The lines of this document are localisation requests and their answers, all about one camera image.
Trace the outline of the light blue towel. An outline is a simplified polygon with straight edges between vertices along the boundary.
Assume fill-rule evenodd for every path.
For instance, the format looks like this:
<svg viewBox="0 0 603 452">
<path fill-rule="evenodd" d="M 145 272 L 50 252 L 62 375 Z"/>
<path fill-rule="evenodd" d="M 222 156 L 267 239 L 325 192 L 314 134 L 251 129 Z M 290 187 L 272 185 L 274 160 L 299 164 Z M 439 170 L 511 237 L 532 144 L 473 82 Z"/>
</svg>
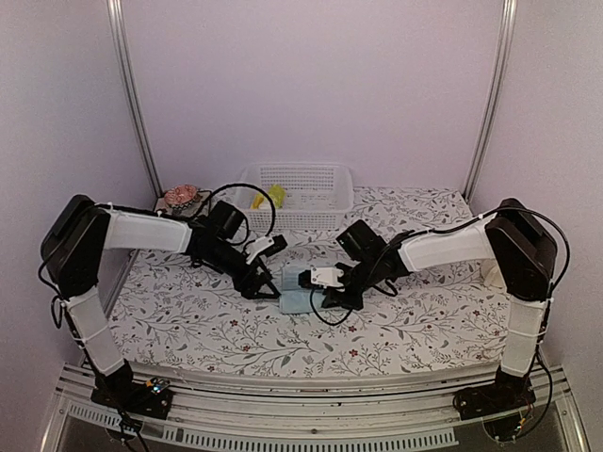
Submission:
<svg viewBox="0 0 603 452">
<path fill-rule="evenodd" d="M 283 267 L 281 277 L 281 296 L 279 297 L 279 311 L 283 315 L 311 314 L 310 289 L 301 288 L 298 277 L 303 268 L 297 265 Z"/>
</svg>

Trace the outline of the green and white towel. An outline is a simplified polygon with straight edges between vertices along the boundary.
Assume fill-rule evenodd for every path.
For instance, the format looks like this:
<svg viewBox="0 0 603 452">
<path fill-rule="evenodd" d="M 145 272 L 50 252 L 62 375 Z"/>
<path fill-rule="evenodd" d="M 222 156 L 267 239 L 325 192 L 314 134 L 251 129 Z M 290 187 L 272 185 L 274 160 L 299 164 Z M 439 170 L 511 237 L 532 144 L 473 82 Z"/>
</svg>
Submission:
<svg viewBox="0 0 603 452">
<path fill-rule="evenodd" d="M 285 189 L 280 185 L 272 185 L 267 194 L 257 193 L 251 203 L 253 210 L 270 209 L 273 204 L 276 209 L 281 209 L 284 206 L 286 197 Z"/>
</svg>

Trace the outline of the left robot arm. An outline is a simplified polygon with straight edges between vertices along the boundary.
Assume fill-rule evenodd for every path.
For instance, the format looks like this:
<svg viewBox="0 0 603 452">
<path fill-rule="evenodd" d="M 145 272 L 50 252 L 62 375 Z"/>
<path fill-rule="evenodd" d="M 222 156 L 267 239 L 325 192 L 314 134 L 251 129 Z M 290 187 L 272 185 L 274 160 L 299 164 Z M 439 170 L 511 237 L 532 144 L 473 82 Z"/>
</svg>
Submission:
<svg viewBox="0 0 603 452">
<path fill-rule="evenodd" d="M 73 196 L 41 244 L 39 275 L 57 292 L 74 340 L 95 371 L 97 385 L 121 409 L 140 399 L 133 371 L 116 346 L 101 306 L 98 276 L 106 250 L 160 250 L 183 254 L 232 280 L 245 299 L 276 299 L 280 293 L 264 263 L 287 246 L 282 235 L 266 234 L 244 250 L 230 238 L 242 214 L 218 202 L 206 216 L 176 218 L 157 212 L 94 202 Z"/>
</svg>

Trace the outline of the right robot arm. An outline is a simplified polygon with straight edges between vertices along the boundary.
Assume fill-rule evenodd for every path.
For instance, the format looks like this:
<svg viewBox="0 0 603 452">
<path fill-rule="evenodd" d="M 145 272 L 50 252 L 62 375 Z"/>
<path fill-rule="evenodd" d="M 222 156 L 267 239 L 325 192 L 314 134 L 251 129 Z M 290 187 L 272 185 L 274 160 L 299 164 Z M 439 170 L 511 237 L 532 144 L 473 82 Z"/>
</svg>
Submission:
<svg viewBox="0 0 603 452">
<path fill-rule="evenodd" d="M 495 261 L 511 302 L 502 378 L 487 391 L 487 402 L 508 410 L 524 393 L 536 348 L 544 334 L 546 311 L 564 273 L 557 271 L 557 225 L 515 198 L 460 225 L 396 234 L 385 241 L 365 221 L 355 221 L 336 241 L 354 266 L 314 267 L 299 274 L 303 289 L 320 289 L 329 307 L 360 311 L 364 293 L 435 266 L 474 260 Z"/>
</svg>

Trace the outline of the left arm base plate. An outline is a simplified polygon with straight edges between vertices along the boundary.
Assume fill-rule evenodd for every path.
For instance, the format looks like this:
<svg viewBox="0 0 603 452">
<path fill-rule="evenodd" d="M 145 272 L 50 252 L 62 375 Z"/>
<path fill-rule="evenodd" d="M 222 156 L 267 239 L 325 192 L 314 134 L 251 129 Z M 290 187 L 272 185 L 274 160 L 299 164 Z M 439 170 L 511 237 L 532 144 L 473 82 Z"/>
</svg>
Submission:
<svg viewBox="0 0 603 452">
<path fill-rule="evenodd" d="M 152 378 L 143 383 L 131 378 L 97 379 L 90 400 L 127 413 L 166 420 L 173 391 L 168 379 Z"/>
</svg>

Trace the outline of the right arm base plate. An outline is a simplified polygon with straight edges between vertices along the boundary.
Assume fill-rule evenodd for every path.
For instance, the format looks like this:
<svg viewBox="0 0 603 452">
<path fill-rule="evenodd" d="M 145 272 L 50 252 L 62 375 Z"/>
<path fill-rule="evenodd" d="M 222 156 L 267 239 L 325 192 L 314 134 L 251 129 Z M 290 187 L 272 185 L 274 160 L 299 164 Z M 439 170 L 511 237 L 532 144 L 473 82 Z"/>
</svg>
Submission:
<svg viewBox="0 0 603 452">
<path fill-rule="evenodd" d="M 535 401 L 536 395 L 530 387 L 490 383 L 457 391 L 452 406 L 462 420 L 469 420 L 528 407 Z"/>
</svg>

